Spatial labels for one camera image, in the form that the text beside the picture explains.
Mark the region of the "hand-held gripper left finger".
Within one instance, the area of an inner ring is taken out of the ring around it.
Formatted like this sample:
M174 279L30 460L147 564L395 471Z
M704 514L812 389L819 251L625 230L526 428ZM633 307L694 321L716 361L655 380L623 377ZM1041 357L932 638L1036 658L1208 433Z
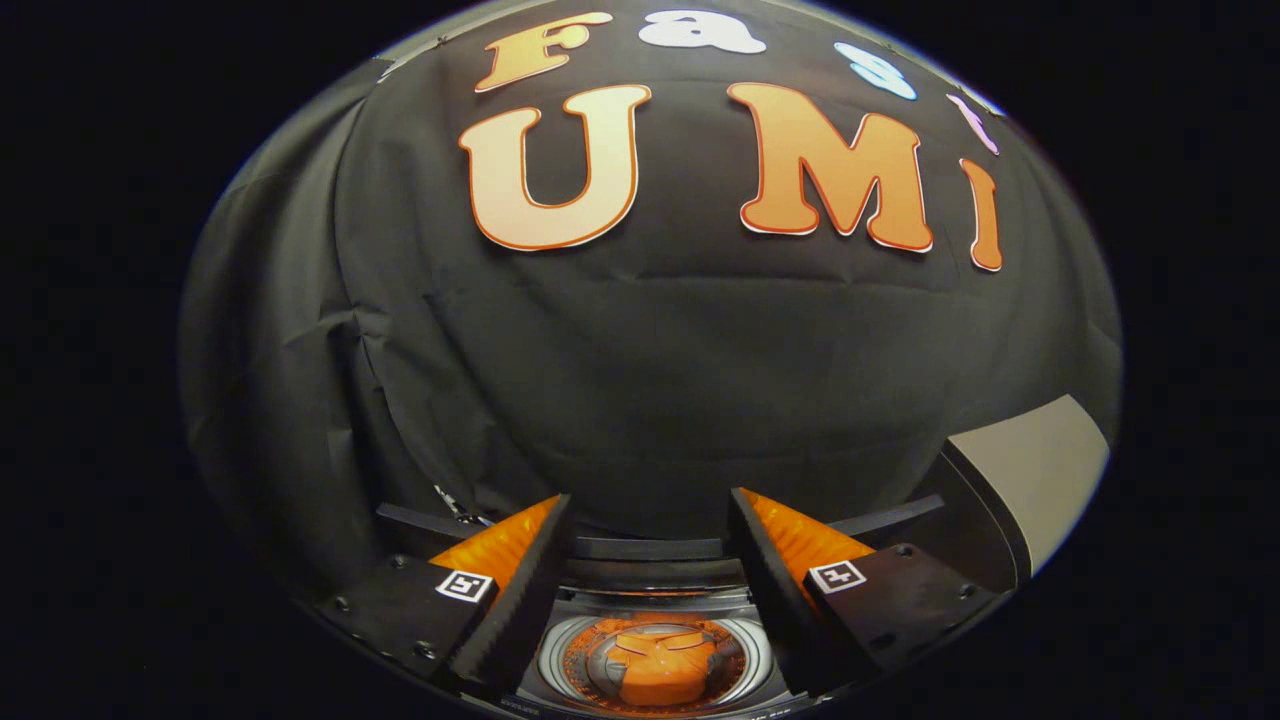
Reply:
M572 542L571 497L557 495L433 559L393 555L315 610L415 679L497 701L535 655Z

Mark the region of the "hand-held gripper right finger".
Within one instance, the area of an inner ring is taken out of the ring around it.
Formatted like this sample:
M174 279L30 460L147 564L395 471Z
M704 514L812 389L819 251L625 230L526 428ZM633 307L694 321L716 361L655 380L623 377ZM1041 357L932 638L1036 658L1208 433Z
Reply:
M819 696L896 673L996 601L915 544L874 550L741 487L730 492L728 529L794 693Z

